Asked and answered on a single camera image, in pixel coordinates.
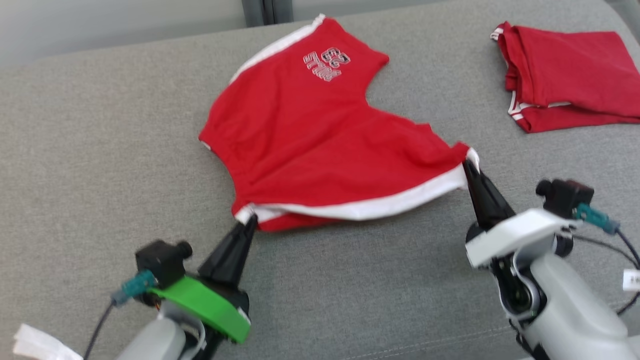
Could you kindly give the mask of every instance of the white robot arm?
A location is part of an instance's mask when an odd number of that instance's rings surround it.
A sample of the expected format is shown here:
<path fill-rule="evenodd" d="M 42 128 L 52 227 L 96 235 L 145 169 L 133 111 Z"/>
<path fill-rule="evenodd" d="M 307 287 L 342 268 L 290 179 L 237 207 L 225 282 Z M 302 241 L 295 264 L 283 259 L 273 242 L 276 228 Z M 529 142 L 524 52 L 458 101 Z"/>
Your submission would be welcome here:
<path fill-rule="evenodd" d="M 521 346 L 535 360 L 639 360 L 640 336 L 629 338 L 618 315 L 563 259 L 572 231 L 584 223 L 575 219 L 579 204 L 589 204 L 593 189 L 544 181 L 536 189 L 546 197 L 544 208 L 515 214 L 482 172 L 472 164 L 465 171 L 477 217 L 467 257 L 496 278 Z"/>

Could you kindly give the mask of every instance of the black cable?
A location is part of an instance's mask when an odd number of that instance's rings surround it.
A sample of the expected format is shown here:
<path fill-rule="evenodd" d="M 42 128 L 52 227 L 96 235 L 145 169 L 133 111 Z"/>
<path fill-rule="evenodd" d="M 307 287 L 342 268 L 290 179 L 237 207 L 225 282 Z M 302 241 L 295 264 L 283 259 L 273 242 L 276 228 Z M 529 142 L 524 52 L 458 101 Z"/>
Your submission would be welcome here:
<path fill-rule="evenodd" d="M 531 350 L 531 347 L 527 343 L 527 340 L 525 340 L 524 337 L 522 337 L 522 334 L 520 334 L 520 331 L 518 330 L 518 328 L 515 325 L 513 325 L 513 322 L 511 321 L 511 319 L 509 319 L 509 325 L 516 332 L 516 342 L 518 343 L 518 345 L 520 345 L 522 350 L 524 350 L 527 354 L 533 356 L 533 350 Z"/>
<path fill-rule="evenodd" d="M 611 244 L 608 244 L 606 242 L 603 241 L 599 241 L 596 239 L 592 239 L 592 238 L 588 238 L 586 236 L 581 236 L 581 235 L 573 235 L 573 238 L 576 240 L 581 240 L 587 243 L 592 243 L 594 245 L 599 245 L 602 247 L 605 247 L 609 250 L 615 251 L 618 254 L 621 254 L 622 256 L 624 256 L 627 260 L 629 260 L 633 266 L 640 270 L 640 256 L 638 256 L 638 253 L 636 252 L 636 249 L 634 248 L 633 245 L 631 245 L 631 242 L 627 239 L 626 236 L 624 236 L 624 234 L 621 234 L 620 231 L 616 231 L 616 234 L 618 234 L 618 236 L 620 236 L 620 238 L 622 239 L 622 241 L 625 242 L 625 245 L 627 245 L 629 251 L 631 251 L 631 254 L 634 256 L 634 258 L 632 258 L 631 256 L 629 256 L 626 252 L 624 252 L 622 249 L 620 249 L 619 247 L 615 247 Z M 634 295 L 634 297 L 631 298 L 631 300 L 629 300 L 629 302 L 627 302 L 623 307 L 621 307 L 620 309 L 618 309 L 616 311 L 616 314 L 618 315 L 622 315 L 625 311 L 629 310 L 629 308 L 631 308 L 636 301 L 638 300 L 638 297 L 640 297 L 640 293 L 636 293 Z"/>
<path fill-rule="evenodd" d="M 634 259 L 636 259 L 636 264 L 640 265 L 640 256 L 638 256 L 636 248 L 633 245 L 631 245 L 631 241 L 627 239 L 627 237 L 620 231 L 620 229 L 616 230 L 616 234 L 618 234 L 618 236 L 622 239 L 622 241 L 625 242 L 625 245 L 629 248 L 629 251 L 631 251 L 631 254 L 634 256 Z M 618 310 L 618 315 L 622 315 L 625 311 L 629 310 L 629 308 L 636 303 L 636 301 L 638 300 L 638 297 L 640 297 L 640 292 L 636 293 L 636 295 L 631 299 L 631 301 L 627 302 L 627 305 L 624 305 L 620 310 Z"/>
<path fill-rule="evenodd" d="M 107 309 L 104 311 L 104 314 L 102 314 L 102 317 L 100 318 L 100 321 L 98 321 L 98 325 L 96 325 L 95 330 L 93 331 L 93 335 L 91 336 L 91 340 L 89 340 L 89 345 L 87 345 L 86 347 L 86 351 L 84 352 L 84 356 L 83 356 L 83 360 L 87 360 L 87 358 L 89 357 L 89 354 L 91 354 L 91 350 L 93 349 L 93 346 L 95 345 L 95 340 L 98 338 L 98 333 L 100 332 L 100 329 L 102 328 L 102 325 L 104 325 L 104 321 L 107 320 L 107 316 L 109 316 L 111 310 L 113 310 L 113 307 L 115 306 L 115 302 L 111 301 L 109 303 L 109 306 L 107 307 Z"/>
<path fill-rule="evenodd" d="M 615 247 L 615 246 L 613 246 L 613 245 L 611 245 L 609 243 L 606 243 L 604 241 L 588 238 L 586 236 L 581 236 L 581 235 L 573 235 L 573 238 L 576 239 L 576 240 L 587 242 L 587 243 L 592 243 L 593 245 L 606 247 L 607 249 L 609 249 L 611 251 L 615 251 L 618 254 L 624 256 L 627 260 L 629 260 L 629 262 L 632 263 L 636 269 L 640 269 L 640 266 L 636 263 L 634 258 L 632 258 L 629 254 L 627 254 L 624 250 L 622 250 L 619 247 Z"/>
<path fill-rule="evenodd" d="M 622 239 L 622 241 L 625 242 L 625 245 L 629 248 L 629 251 L 631 251 L 631 254 L 634 256 L 634 259 L 636 259 L 636 264 L 640 264 L 640 256 L 638 256 L 638 253 L 636 252 L 636 248 L 633 245 L 631 245 L 631 241 L 627 239 L 627 237 L 622 233 L 622 231 L 620 231 L 620 229 L 616 230 L 616 234 L 618 234 L 618 236 Z"/>

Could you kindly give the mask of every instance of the gray robot arm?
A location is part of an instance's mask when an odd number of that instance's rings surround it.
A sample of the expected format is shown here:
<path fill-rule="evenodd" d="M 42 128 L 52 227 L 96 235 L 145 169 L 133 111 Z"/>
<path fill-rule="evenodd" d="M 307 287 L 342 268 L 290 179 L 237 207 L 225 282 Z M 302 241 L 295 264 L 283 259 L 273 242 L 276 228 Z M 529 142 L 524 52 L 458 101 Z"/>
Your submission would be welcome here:
<path fill-rule="evenodd" d="M 156 240 L 136 253 L 138 275 L 111 296 L 87 346 L 87 360 L 104 319 L 128 299 L 159 309 L 116 360 L 210 360 L 223 340 L 245 341 L 251 327 L 249 298 L 240 279 L 257 228 L 253 215 L 219 242 L 197 274 L 185 271 L 191 246 Z"/>
<path fill-rule="evenodd" d="M 543 209 L 516 214 L 491 181 L 465 164 L 477 222 L 467 233 L 474 268 L 496 278 L 500 303 L 535 360 L 639 360 L 640 337 L 564 261 L 573 247 L 579 204 L 593 189 L 573 181 L 542 182 Z"/>

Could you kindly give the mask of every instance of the gray sofa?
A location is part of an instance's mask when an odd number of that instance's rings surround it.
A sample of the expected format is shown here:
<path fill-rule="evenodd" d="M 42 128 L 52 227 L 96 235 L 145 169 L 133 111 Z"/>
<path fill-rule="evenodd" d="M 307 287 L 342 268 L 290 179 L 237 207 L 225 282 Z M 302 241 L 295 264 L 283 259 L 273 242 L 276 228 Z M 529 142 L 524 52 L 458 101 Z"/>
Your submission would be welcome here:
<path fill-rule="evenodd" d="M 540 205 L 544 177 L 595 187 L 594 205 L 640 245 L 640 127 L 526 135 L 507 115 L 505 66 L 489 39 L 509 20 L 556 31 L 613 30 L 601 0 L 459 0 L 340 18 L 390 55 L 373 106 L 429 122 L 473 146 L 516 211 Z M 301 23 L 76 53 L 0 72 L 0 353 L 20 323 L 82 352 L 108 295 L 148 241 L 186 239 L 194 270 L 234 220 L 232 181 L 197 140 L 237 68 Z M 253 327 L 222 359 L 518 359 L 492 278 L 465 256 L 474 213 L 464 191 L 408 213 L 259 233 L 242 286 Z M 603 233 L 585 234 L 604 238 Z M 577 243 L 569 262 L 612 307 L 624 259 Z M 94 360 L 114 358 L 154 317 L 114 311 Z M 624 317 L 640 332 L 640 309 Z"/>

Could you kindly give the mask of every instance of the printed number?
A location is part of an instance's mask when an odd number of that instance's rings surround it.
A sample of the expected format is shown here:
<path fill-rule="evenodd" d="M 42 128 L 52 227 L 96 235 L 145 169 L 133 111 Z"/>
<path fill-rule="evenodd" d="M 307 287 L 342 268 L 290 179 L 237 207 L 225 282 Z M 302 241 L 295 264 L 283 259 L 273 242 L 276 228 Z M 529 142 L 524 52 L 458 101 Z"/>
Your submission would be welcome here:
<path fill-rule="evenodd" d="M 334 56 L 338 56 L 339 54 L 340 50 L 336 49 L 335 47 L 330 47 L 322 53 L 322 60 L 324 60 L 325 63 L 328 63 Z"/>
<path fill-rule="evenodd" d="M 334 69 L 340 67 L 340 65 L 347 64 L 351 61 L 347 54 L 341 53 L 340 50 L 335 47 L 331 47 L 327 49 L 327 51 L 322 53 L 322 60 L 328 63 Z"/>

